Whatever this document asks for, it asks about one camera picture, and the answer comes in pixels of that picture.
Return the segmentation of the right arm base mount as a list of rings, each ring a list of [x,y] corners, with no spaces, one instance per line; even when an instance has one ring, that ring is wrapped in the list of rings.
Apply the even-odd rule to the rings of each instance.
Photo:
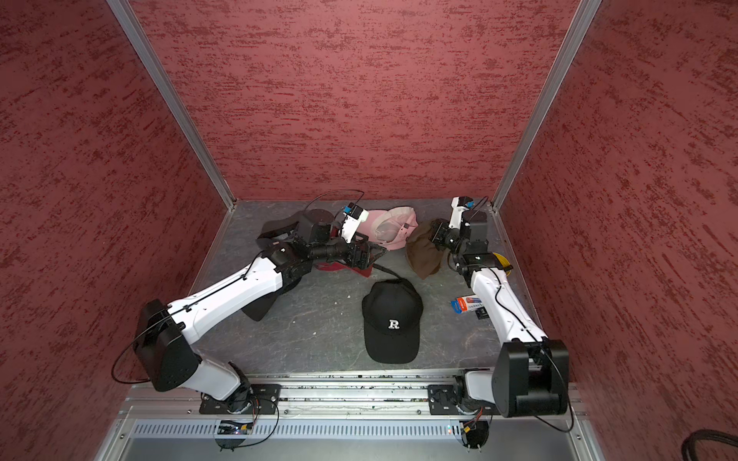
[[[427,386],[428,406],[434,416],[476,417],[479,412],[484,416],[499,416],[495,405],[463,398],[457,386],[451,384],[431,384]]]

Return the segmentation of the brown baseball cap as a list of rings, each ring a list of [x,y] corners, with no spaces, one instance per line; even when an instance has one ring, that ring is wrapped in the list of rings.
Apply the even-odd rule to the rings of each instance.
[[[423,222],[407,238],[407,262],[421,280],[426,280],[429,276],[436,274],[447,254],[445,248],[439,248],[432,242],[441,224],[441,219]]]

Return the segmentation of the black baseball cap letter R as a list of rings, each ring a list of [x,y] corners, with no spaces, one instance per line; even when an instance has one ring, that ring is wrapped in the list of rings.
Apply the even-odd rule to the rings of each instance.
[[[413,362],[420,349],[423,301],[405,279],[382,280],[362,299],[364,345],[382,364]]]

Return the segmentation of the black cap under left arm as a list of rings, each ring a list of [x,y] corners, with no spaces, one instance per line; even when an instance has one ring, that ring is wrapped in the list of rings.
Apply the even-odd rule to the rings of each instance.
[[[251,320],[261,322],[267,313],[269,313],[269,310],[273,307],[274,303],[276,303],[277,299],[294,289],[301,280],[302,279],[296,279],[275,292],[259,297],[259,299],[248,303],[245,307],[242,307],[241,311]]]

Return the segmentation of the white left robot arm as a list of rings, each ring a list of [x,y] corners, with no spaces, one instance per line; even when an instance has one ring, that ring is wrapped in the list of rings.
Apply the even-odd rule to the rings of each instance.
[[[238,368],[202,355],[196,344],[240,310],[259,322],[316,263],[370,268],[386,249],[359,232],[368,218],[366,209],[351,203],[336,214],[304,209],[269,221],[257,238],[259,253],[244,268],[168,305],[159,299],[144,305],[129,349],[146,382],[159,392],[188,388],[219,401],[245,392],[246,378]]]

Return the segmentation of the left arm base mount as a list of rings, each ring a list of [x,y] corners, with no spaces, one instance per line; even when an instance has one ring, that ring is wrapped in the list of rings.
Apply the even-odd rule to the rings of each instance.
[[[282,386],[274,383],[252,384],[249,389],[238,387],[236,392],[225,401],[217,401],[207,394],[201,395],[199,413],[201,415],[233,415],[261,416],[274,415],[276,403],[282,392]]]

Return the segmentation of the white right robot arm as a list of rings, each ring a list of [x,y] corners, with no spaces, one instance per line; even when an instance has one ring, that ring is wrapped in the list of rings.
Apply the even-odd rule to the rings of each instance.
[[[451,220],[432,223],[430,242],[449,252],[453,270],[480,299],[495,328],[501,349],[490,372],[467,372],[466,397],[493,403],[505,418],[570,415],[568,428],[547,425],[559,432],[574,429],[575,413],[569,396],[569,352],[540,328],[519,302],[509,281],[507,265],[488,250],[486,222],[473,211],[457,207]]]

